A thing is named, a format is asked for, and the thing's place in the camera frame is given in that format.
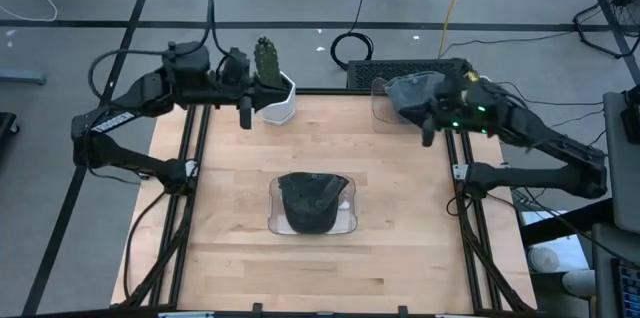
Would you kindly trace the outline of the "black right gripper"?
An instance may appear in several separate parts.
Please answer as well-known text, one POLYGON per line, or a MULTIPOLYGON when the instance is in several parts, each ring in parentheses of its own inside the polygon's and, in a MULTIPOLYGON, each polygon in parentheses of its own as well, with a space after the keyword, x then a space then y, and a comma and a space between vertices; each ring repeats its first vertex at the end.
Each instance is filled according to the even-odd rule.
POLYGON ((498 135, 506 122, 506 98, 495 84, 484 79, 456 85, 443 81, 434 96, 405 105, 401 116, 421 128, 422 145, 430 147, 442 129, 498 135))

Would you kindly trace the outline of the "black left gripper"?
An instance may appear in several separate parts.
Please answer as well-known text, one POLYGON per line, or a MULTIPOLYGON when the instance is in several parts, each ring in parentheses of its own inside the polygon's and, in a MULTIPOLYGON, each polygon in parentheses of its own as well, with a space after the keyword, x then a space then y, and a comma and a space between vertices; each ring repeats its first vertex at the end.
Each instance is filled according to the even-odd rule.
MULTIPOLYGON (((250 130, 252 127, 251 79, 249 78, 249 59, 237 47, 231 47, 224 57, 220 69, 216 71, 218 83, 222 87, 222 100, 216 104, 221 106, 235 106, 239 112, 240 127, 250 130)), ((255 82, 254 110, 260 111, 273 105, 286 103, 291 87, 273 87, 255 82)))

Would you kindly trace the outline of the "grey baseball cap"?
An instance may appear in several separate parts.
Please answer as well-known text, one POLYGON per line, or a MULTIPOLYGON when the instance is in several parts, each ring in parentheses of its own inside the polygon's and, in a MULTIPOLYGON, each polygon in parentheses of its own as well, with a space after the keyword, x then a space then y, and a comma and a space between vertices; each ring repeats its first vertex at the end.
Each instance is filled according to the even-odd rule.
POLYGON ((432 100, 436 86, 442 83, 445 78, 446 76, 440 72, 423 71, 395 77, 385 83, 383 89, 395 112, 404 119, 399 113, 399 109, 405 105, 432 100))

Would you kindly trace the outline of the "black baseball cap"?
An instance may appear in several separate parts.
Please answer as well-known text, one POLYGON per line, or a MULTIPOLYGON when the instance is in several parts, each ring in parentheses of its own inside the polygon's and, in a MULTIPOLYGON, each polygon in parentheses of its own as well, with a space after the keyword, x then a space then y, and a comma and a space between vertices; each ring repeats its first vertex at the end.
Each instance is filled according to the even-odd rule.
POLYGON ((299 234, 324 234, 335 225, 349 180, 332 173, 292 172, 277 178, 285 217, 299 234))

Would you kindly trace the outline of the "clear plastic bin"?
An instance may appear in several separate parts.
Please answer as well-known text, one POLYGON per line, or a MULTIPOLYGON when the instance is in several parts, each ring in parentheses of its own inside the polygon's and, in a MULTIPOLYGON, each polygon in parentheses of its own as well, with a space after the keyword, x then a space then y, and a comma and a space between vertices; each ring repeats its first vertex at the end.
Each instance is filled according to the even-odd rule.
MULTIPOLYGON (((267 227, 269 231, 278 235, 314 235, 296 233, 287 222, 283 208, 282 194, 278 187, 278 177, 274 178, 269 185, 269 211, 267 214, 267 227)), ((344 177, 349 180, 349 184, 339 197, 339 207, 335 225, 329 232, 317 235, 349 234, 358 226, 356 183, 351 177, 344 177)))
POLYGON ((371 121, 372 128, 383 134, 418 134, 420 129, 402 119, 393 109, 383 86, 390 80, 376 78, 371 87, 371 121))

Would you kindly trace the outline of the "white hexagonal planter pot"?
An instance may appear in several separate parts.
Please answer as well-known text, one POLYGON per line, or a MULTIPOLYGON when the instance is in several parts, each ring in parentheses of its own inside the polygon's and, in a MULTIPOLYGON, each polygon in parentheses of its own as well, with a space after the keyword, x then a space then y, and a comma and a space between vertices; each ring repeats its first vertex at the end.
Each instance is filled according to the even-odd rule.
POLYGON ((288 123, 296 114, 296 84, 284 72, 280 72, 280 77, 289 87, 287 99, 270 104, 259 111, 265 123, 278 126, 288 123))

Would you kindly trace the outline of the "black perforated computer case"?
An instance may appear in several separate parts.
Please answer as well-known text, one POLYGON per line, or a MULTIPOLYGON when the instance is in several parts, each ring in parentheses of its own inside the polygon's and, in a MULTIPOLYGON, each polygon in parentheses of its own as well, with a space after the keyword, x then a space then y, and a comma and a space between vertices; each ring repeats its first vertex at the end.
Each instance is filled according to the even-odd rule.
POLYGON ((458 78, 472 69, 472 65, 461 58, 350 61, 347 70, 347 87, 356 90, 367 89, 372 87, 376 78, 391 80, 426 71, 442 73, 448 78, 458 78))

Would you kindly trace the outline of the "black metal bar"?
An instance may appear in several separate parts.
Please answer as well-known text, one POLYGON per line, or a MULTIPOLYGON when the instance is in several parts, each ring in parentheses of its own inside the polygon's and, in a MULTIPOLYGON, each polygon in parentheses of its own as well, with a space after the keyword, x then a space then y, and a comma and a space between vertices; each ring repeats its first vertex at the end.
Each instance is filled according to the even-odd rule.
POLYGON ((533 204, 550 214, 549 218, 523 226, 520 230, 525 246, 552 241, 573 234, 583 235, 596 224, 614 222, 613 200, 611 198, 596 201, 590 205, 566 213, 557 213, 538 201, 533 204))

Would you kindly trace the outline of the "white roll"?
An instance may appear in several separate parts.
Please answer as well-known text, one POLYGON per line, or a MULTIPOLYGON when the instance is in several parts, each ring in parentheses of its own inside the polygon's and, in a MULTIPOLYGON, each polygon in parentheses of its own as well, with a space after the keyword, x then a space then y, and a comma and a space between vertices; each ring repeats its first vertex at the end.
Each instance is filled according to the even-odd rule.
POLYGON ((597 294, 594 270, 574 270, 566 272, 561 278, 566 292, 575 297, 589 298, 597 294))
POLYGON ((529 267, 537 273, 554 273, 560 267, 559 256, 550 248, 533 247, 527 252, 529 267))

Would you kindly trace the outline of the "black desk device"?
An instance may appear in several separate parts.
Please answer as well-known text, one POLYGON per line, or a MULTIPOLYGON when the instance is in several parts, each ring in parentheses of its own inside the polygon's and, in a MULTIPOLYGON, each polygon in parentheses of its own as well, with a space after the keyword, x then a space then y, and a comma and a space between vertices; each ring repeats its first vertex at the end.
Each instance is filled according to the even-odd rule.
POLYGON ((640 84, 622 92, 626 108, 620 113, 627 140, 640 145, 640 84))

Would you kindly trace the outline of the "grey metal foot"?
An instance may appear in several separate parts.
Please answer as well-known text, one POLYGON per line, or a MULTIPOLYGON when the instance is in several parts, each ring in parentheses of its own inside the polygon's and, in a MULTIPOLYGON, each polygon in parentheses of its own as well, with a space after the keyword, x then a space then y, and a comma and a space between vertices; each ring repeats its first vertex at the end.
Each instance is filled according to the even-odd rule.
POLYGON ((37 71, 0 68, 0 82, 45 85, 47 77, 37 71))

